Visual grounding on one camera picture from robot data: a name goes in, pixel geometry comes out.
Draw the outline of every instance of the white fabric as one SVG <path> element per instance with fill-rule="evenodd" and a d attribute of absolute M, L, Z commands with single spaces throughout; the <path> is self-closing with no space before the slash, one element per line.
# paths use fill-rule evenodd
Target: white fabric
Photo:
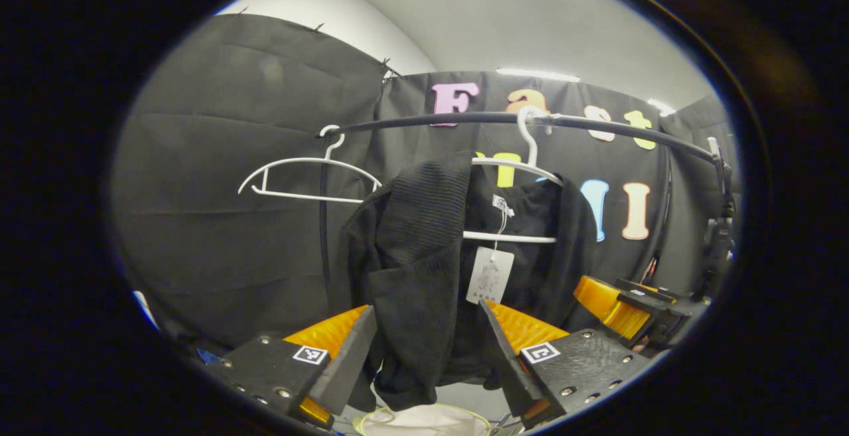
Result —
<path fill-rule="evenodd" d="M 490 424 L 466 409 L 435 403 L 403 411 L 381 408 L 365 415 L 356 429 L 363 436 L 486 436 Z"/>

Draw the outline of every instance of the ceiling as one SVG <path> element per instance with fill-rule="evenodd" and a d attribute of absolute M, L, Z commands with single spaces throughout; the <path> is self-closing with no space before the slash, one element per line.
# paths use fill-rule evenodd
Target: ceiling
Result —
<path fill-rule="evenodd" d="M 546 70 L 680 109 L 713 93 L 684 52 L 618 0 L 366 0 L 437 70 Z"/>

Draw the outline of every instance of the orange plastic part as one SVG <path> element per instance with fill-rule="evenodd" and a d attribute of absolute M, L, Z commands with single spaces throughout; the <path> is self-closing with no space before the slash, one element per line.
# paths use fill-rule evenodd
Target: orange plastic part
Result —
<path fill-rule="evenodd" d="M 551 407 L 551 402 L 546 399 L 537 400 L 533 406 L 528 408 L 528 411 L 525 411 L 525 419 L 533 419 L 536 415 L 546 411 L 546 409 Z"/>
<path fill-rule="evenodd" d="M 321 424 L 327 424 L 327 421 L 330 420 L 330 412 L 327 411 L 327 409 L 322 408 L 319 403 L 316 403 L 315 400 L 309 396 L 301 401 L 300 412 L 310 419 L 320 421 Z"/>
<path fill-rule="evenodd" d="M 357 323 L 357 319 L 360 318 L 367 306 L 369 305 L 363 305 L 348 310 L 344 314 L 325 319 L 325 321 L 318 322 L 312 327 L 286 336 L 284 341 L 296 345 L 321 348 L 327 350 L 331 358 L 336 358 L 342 348 L 342 343 L 345 342 L 348 333 L 351 332 L 354 324 Z"/>
<path fill-rule="evenodd" d="M 498 324 L 501 325 L 501 330 L 504 331 L 504 336 L 510 343 L 510 348 L 516 354 L 519 354 L 519 350 L 522 348 L 550 342 L 569 335 L 566 331 L 530 315 L 525 315 L 519 310 L 513 310 L 489 300 L 486 300 L 486 304 L 495 314 Z"/>
<path fill-rule="evenodd" d="M 631 339 L 648 321 L 650 314 L 619 301 L 620 292 L 618 288 L 610 287 L 602 281 L 582 276 L 575 288 L 575 297 L 606 327 Z"/>

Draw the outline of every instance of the black knit garment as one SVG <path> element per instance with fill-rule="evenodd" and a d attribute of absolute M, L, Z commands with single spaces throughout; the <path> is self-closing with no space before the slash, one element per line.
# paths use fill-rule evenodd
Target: black knit garment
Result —
<path fill-rule="evenodd" d="M 572 296 L 588 275 L 595 221 L 571 182 L 515 188 L 490 184 L 473 152 L 447 155 L 401 172 L 370 194 L 342 228 L 328 299 L 334 313 L 374 305 L 378 333 L 349 405 L 373 411 L 373 381 L 394 411 L 436 402 L 436 387 L 482 382 L 476 306 L 465 300 L 477 248 L 464 230 L 497 233 L 504 197 L 515 215 L 503 234 L 557 236 L 554 244 L 498 244 L 515 255 L 501 302 L 570 330 Z"/>

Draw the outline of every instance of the hanger hook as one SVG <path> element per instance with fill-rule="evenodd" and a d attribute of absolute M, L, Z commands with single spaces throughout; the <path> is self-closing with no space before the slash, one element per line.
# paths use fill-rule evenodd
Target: hanger hook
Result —
<path fill-rule="evenodd" d="M 318 136 L 324 137 L 324 134 L 327 134 L 327 131 L 330 131 L 331 129 L 339 129 L 339 125 L 325 125 L 324 129 L 321 130 L 321 133 L 318 133 Z M 336 143 L 327 148 L 327 152 L 324 154 L 324 158 L 330 160 L 330 152 L 333 151 L 333 149 L 336 149 L 337 147 L 341 146 L 343 142 L 345 142 L 345 134 L 340 133 L 339 140 L 337 140 Z"/>
<path fill-rule="evenodd" d="M 522 109 L 519 109 L 519 115 L 516 119 L 516 123 L 519 124 L 519 134 L 522 134 L 522 139 L 528 143 L 528 147 L 530 147 L 530 151 L 528 151 L 528 165 L 529 166 L 537 166 L 537 141 L 533 140 L 531 137 L 531 133 L 528 132 L 527 120 L 530 115 L 545 115 L 545 111 L 539 109 L 534 106 L 525 106 Z"/>

